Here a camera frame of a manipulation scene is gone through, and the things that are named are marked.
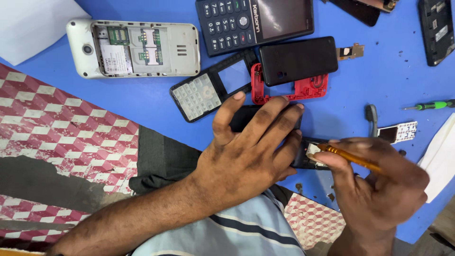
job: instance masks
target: blue table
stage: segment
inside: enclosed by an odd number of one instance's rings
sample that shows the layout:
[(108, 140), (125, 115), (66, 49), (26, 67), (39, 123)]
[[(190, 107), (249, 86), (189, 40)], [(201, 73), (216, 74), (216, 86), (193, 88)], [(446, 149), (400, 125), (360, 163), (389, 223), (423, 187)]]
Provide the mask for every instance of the blue table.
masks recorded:
[[(128, 4), (122, 0), (76, 2), (93, 19), (182, 22), (199, 27), (194, 0), (131, 0)], [(453, 110), (405, 112), (400, 109), (418, 102), (455, 98), (455, 54), (438, 67), (427, 66), (415, 1), (400, 1), (391, 14), (381, 14), (373, 28), (331, 3), (314, 2), (316, 31), (305, 38), (333, 36), (338, 47), (352, 46), (355, 42), (366, 46), (364, 57), (342, 61), (339, 70), (330, 74), (330, 89), (324, 98), (303, 101), (306, 106), (303, 135), (325, 139), (366, 137), (369, 126), (364, 119), (364, 107), (373, 103), (378, 108), (380, 127), (419, 122), (416, 138), (395, 146), (406, 150), (407, 157), (417, 162)], [(203, 69), (227, 57), (209, 59), (202, 40), (201, 43)], [(11, 66), (3, 59), (0, 62)], [(199, 150), (204, 150), (212, 140), (214, 114), (187, 123), (169, 96), (169, 88), (183, 77), (83, 79), (76, 73), (66, 36), (14, 68)], [(290, 88), (290, 85), (274, 87), (271, 94), (281, 95)], [(368, 174), (358, 167), (356, 171), (362, 176)], [(281, 185), (297, 191), (296, 183), (302, 183), (304, 196), (339, 209), (336, 201), (331, 202), (327, 197), (333, 193), (330, 172), (299, 170)], [(408, 222), (400, 225), (397, 237), (415, 243), (453, 194), (455, 179), (431, 204), (425, 204)]]

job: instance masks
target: hand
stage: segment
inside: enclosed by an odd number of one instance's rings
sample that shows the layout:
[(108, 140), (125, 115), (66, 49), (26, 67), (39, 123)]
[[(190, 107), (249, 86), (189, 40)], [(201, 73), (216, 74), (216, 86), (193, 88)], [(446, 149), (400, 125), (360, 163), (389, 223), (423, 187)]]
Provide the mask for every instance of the hand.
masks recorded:
[(347, 228), (368, 244), (393, 239), (398, 224), (407, 221), (426, 201), (428, 174), (379, 138), (348, 138), (330, 145), (376, 161), (384, 176), (354, 177), (347, 160), (330, 152), (314, 157), (332, 170), (335, 193)]
[(297, 173), (290, 164), (298, 152), (302, 132), (293, 128), (303, 114), (303, 105), (291, 106), (278, 116), (289, 101), (276, 97), (256, 113), (242, 133), (233, 133), (229, 123), (244, 101), (245, 94), (239, 92), (220, 107), (212, 125), (215, 138), (188, 177), (214, 212), (258, 196), (277, 181)]

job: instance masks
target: karbonn logo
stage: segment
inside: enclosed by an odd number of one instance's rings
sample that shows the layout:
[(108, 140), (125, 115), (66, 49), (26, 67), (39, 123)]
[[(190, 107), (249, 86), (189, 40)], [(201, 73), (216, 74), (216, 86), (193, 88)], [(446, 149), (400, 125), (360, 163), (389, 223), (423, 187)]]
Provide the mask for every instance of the karbonn logo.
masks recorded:
[(256, 26), (256, 32), (259, 33), (261, 30), (259, 28), (258, 5), (253, 5), (253, 14), (254, 14), (254, 24)]

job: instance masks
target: striped shirt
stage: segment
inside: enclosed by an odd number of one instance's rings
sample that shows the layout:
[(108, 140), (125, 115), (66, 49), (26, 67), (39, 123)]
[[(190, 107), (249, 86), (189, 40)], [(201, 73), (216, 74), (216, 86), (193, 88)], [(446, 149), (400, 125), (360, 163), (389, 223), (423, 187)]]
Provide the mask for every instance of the striped shirt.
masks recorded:
[(283, 210), (266, 190), (241, 205), (154, 236), (132, 256), (305, 256)]

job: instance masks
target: phone keypad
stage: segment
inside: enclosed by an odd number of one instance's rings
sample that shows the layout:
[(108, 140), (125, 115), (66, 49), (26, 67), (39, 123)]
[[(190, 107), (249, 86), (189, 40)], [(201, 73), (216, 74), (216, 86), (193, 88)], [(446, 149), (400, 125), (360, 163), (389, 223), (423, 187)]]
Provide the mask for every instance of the phone keypad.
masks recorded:
[(256, 43), (249, 5), (249, 0), (220, 0), (202, 5), (213, 51)]

